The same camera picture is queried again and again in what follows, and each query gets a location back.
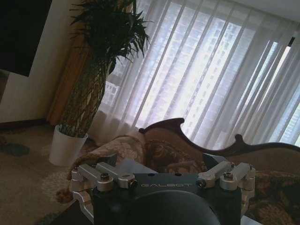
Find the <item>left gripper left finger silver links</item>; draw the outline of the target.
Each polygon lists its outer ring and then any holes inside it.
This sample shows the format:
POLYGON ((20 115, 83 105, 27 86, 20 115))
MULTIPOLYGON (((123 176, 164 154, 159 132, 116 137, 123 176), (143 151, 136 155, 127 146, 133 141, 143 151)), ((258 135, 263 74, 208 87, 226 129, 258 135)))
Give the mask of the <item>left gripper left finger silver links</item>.
POLYGON ((115 184, 122 189, 135 189, 135 176, 132 173, 120 172, 105 162, 96 165, 80 164, 71 171, 71 176, 73 198, 79 202, 80 209, 87 218, 94 218, 88 189, 96 188, 100 192, 110 192, 115 184))

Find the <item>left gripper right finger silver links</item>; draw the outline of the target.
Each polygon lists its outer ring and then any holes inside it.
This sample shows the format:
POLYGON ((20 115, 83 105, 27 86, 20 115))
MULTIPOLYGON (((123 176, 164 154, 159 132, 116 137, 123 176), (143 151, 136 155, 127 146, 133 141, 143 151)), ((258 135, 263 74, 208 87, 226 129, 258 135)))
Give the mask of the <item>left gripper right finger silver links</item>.
POLYGON ((203 159, 207 171, 197 175, 198 194, 215 211, 247 211, 255 195, 255 168, 211 154, 203 154, 203 159))

